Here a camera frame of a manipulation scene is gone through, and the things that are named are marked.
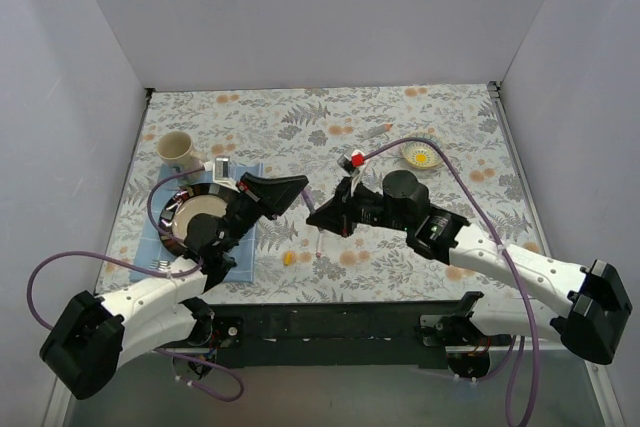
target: wall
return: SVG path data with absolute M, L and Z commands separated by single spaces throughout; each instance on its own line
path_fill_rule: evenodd
M 615 265 L 636 309 L 640 269 L 640 0 L 546 0 L 504 82 L 507 116 L 555 256 Z M 628 425 L 640 315 L 609 368 Z
M 35 426 L 54 376 L 27 277 L 61 250 L 104 252 L 144 90 L 95 0 L 0 0 L 0 419 Z M 55 321 L 99 265 L 60 261 L 36 284 Z
M 97 0 L 161 90 L 488 82 L 543 0 Z

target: fork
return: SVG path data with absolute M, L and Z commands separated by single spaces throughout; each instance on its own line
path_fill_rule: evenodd
M 171 265 L 171 262 L 168 260 L 152 260 L 149 262 L 149 267 L 152 269 L 166 269 Z

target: beige mug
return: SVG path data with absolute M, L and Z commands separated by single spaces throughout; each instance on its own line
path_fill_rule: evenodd
M 156 152 L 176 174 L 202 167 L 202 162 L 206 160 L 206 155 L 196 150 L 191 136 L 179 130 L 163 135 L 158 141 Z M 192 174 L 178 180 L 180 183 L 194 182 L 199 175 Z

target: yellow object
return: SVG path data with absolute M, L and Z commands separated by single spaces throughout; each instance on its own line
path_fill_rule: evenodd
M 438 147 L 441 145 L 440 140 L 435 135 L 426 132 L 414 132 L 407 135 L 407 137 L 420 137 L 430 140 Z M 407 162 L 418 169 L 431 169 L 442 163 L 442 159 L 433 147 L 423 142 L 407 142 L 401 145 L 400 150 Z

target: blue napkin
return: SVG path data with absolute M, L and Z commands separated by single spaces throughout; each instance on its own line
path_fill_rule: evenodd
M 253 167 L 246 167 L 243 165 L 229 165 L 230 177 L 239 180 L 245 172 L 249 172 L 253 175 L 263 175 L 263 164 L 254 165 Z M 163 165 L 158 175 L 158 181 L 171 175 L 173 172 L 168 166 Z M 212 182 L 212 172 L 203 172 L 199 175 L 199 178 L 193 183 Z M 164 184 L 153 196 L 151 201 L 151 212 L 155 219 L 158 219 L 160 212 L 167 205 L 167 202 L 175 195 L 180 188 L 177 180 L 171 180 Z M 230 254 L 236 260 L 238 264 L 231 269 L 224 279 L 224 282 L 253 282 L 253 262 L 256 250 L 256 227 L 254 226 L 247 235 L 245 235 L 240 243 L 234 247 Z M 168 260 L 173 261 L 175 255 L 169 253 L 164 248 L 158 232 L 153 228 L 148 218 L 145 218 L 144 227 L 142 229 L 142 238 L 138 244 L 138 250 L 136 251 L 136 257 L 133 263 L 137 266 L 147 269 L 156 269 L 149 264 L 153 260 Z M 130 271 L 129 279 L 131 282 L 137 282 L 147 277 L 145 274 L 139 272 Z

